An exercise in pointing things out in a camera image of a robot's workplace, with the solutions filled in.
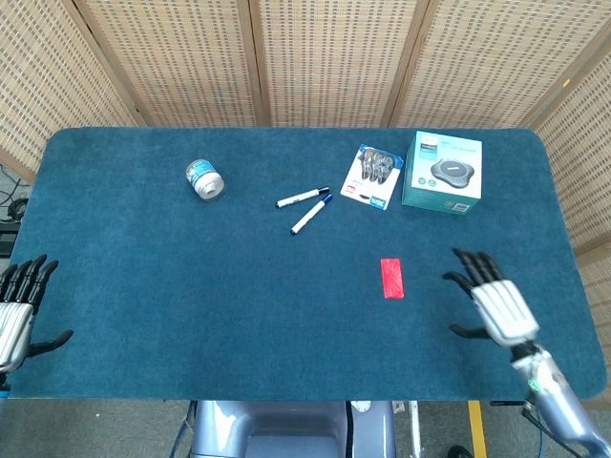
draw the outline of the red object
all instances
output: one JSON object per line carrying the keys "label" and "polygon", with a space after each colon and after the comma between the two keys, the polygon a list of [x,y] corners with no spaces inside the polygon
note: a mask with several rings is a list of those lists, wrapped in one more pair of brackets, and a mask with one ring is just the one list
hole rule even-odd
{"label": "red object", "polygon": [[381,260],[382,283],[386,299],[403,299],[403,277],[400,260]]}

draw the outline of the white marker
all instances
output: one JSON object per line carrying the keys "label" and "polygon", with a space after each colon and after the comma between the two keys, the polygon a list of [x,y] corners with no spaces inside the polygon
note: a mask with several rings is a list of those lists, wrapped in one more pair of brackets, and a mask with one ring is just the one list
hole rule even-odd
{"label": "white marker", "polygon": [[306,193],[298,194],[297,196],[293,196],[292,198],[283,198],[282,200],[278,200],[276,202],[276,208],[283,208],[286,205],[290,205],[291,203],[301,202],[302,200],[306,200],[307,198],[315,198],[321,194],[328,193],[328,186],[324,188],[312,189],[311,191],[307,191]]}
{"label": "white marker", "polygon": [[318,212],[320,212],[325,205],[327,205],[331,199],[333,198],[333,194],[329,194],[328,196],[325,196],[325,198],[323,198],[320,202],[318,202],[316,205],[314,205],[311,210],[309,212],[307,212],[303,218],[301,218],[299,221],[297,221],[297,224],[295,224],[291,230],[290,233],[293,236],[296,236],[297,233],[299,231],[301,231],[303,229],[303,227],[307,224],[308,221],[310,221],[312,218],[314,218],[316,216],[316,214]]}

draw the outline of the teal box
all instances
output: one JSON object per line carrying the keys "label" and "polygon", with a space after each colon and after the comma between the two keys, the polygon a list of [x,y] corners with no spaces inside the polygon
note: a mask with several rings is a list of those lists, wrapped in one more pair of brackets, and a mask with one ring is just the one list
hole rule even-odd
{"label": "teal box", "polygon": [[466,215],[481,199],[481,141],[417,131],[407,162],[404,205]]}

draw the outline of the gray floor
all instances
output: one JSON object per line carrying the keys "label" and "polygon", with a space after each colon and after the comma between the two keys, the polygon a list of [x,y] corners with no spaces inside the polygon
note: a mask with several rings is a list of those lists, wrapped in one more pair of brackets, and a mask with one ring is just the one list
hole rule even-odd
{"label": "gray floor", "polygon": [[[13,182],[0,173],[0,191]],[[28,197],[20,186],[13,198]],[[7,207],[0,208],[0,219]],[[8,265],[0,260],[0,268]],[[126,400],[8,400],[0,422],[0,457],[167,457],[187,402]],[[538,433],[520,417],[517,407],[482,406],[488,456],[537,457]],[[611,438],[611,411],[591,411],[603,434]],[[407,412],[395,415],[398,458],[411,456]],[[448,448],[472,448],[466,403],[420,403],[424,458],[445,458]],[[187,431],[177,456],[188,452]],[[546,440],[548,457],[570,456]]]}

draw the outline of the blue felt tablecloth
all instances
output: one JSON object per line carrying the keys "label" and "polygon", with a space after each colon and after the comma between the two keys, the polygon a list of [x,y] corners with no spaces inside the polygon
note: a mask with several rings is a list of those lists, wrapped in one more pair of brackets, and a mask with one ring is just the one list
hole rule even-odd
{"label": "blue felt tablecloth", "polygon": [[[588,304],[541,141],[526,130],[441,130],[483,142],[483,198],[466,217],[384,212],[341,197],[361,143],[405,156],[413,129],[61,131],[50,140],[13,261],[60,261],[34,340],[65,347],[11,375],[16,396],[184,399],[518,399],[506,349],[466,341],[481,321],[451,248],[486,251],[541,325],[576,392],[605,384]],[[226,191],[186,181],[209,159]],[[313,205],[279,198],[328,185]],[[380,259],[399,258],[406,297],[384,299]]]}

